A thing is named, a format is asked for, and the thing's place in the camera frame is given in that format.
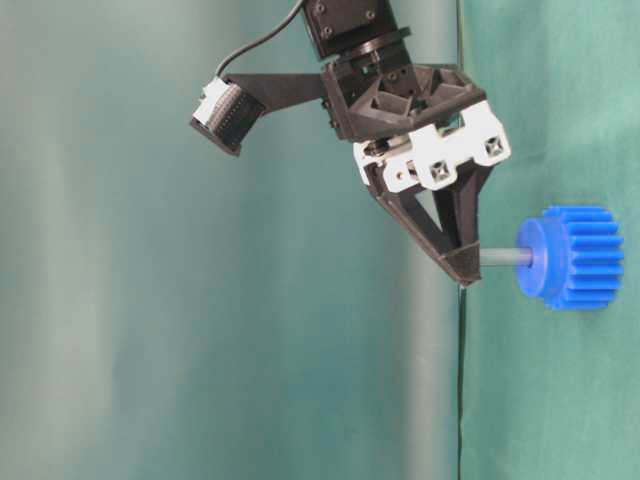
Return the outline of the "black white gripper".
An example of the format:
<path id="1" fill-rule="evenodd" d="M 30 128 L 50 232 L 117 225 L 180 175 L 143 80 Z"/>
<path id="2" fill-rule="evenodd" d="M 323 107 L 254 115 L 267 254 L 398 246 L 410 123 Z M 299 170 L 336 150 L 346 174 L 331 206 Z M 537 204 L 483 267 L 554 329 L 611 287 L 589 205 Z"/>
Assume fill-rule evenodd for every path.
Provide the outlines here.
<path id="1" fill-rule="evenodd" d="M 321 79 L 371 196 L 454 281 L 480 280 L 479 194 L 511 154 L 485 92 L 462 71 L 433 65 L 382 74 L 334 62 Z M 425 188 L 435 191 L 439 223 L 417 199 Z"/>

